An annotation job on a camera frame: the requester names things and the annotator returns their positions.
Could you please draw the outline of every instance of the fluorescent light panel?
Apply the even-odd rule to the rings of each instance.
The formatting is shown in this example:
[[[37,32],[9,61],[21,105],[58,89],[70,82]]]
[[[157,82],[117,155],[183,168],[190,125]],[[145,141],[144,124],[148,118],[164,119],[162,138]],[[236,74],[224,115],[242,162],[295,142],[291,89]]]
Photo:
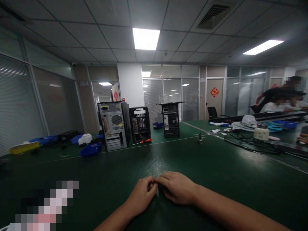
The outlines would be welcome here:
[[[112,86],[111,83],[99,83],[100,85],[103,85],[103,86]]]
[[[159,30],[133,28],[136,50],[156,50]]]
[[[151,76],[151,72],[141,72],[141,76],[143,77],[143,78],[148,78],[148,77],[150,77]]]
[[[254,75],[259,75],[259,74],[263,74],[263,73],[266,73],[266,72],[257,72],[257,73],[254,73],[254,74],[251,74],[251,75],[246,75],[246,76],[254,76]]]
[[[268,40],[265,43],[262,43],[261,45],[247,51],[244,53],[244,55],[256,55],[259,54],[265,50],[268,50],[274,46],[279,45],[280,43],[283,43],[283,41],[279,41],[279,40]]]

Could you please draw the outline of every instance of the person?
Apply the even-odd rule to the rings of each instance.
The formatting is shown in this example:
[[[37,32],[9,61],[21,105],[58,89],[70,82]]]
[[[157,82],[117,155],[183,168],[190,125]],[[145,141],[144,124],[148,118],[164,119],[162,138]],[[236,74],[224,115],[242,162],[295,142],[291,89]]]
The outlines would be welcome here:
[[[291,96],[285,94],[277,94],[271,102],[264,105],[261,110],[263,112],[293,112],[300,111],[301,107],[290,106]]]
[[[276,87],[272,89],[268,89],[267,91],[263,92],[256,101],[256,104],[252,106],[253,111],[255,113],[259,113],[265,104],[269,103],[272,98],[277,94],[289,94],[293,91],[295,91],[295,87],[297,84],[300,84],[303,80],[300,76],[292,76],[289,78],[289,80],[286,81],[285,84],[283,84],[281,87]]]
[[[308,144],[308,134],[300,134],[297,140]]]
[[[166,172],[154,179],[140,179],[127,201],[103,221],[95,231],[123,230],[146,210],[156,194],[157,184],[167,199],[179,205],[191,205],[213,217],[229,230],[290,230],[278,222],[191,181],[178,172]]]

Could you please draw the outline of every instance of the black chair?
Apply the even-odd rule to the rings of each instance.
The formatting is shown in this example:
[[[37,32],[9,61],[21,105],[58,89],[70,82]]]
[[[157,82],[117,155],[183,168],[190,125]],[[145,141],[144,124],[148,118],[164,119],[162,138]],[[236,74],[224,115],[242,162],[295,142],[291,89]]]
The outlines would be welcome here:
[[[217,119],[218,118],[217,116],[227,116],[227,115],[218,115],[215,107],[208,107],[208,113],[210,119]]]

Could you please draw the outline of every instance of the white bottle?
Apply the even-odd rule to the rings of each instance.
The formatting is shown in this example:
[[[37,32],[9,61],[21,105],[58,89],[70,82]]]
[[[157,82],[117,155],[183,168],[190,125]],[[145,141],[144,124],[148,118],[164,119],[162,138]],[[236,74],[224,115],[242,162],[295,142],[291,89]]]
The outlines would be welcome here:
[[[270,132],[267,128],[267,124],[258,124],[258,127],[254,129],[253,137],[257,140],[268,141]]]

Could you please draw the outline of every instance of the computer tower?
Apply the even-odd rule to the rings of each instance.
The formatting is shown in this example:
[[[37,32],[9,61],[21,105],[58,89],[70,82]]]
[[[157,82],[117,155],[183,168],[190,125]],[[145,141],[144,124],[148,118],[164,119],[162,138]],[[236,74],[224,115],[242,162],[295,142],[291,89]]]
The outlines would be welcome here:
[[[179,103],[163,103],[164,137],[180,137]]]
[[[129,108],[133,143],[151,138],[150,116],[148,107]]]
[[[128,147],[131,138],[129,105],[126,102],[97,103],[107,151]]]

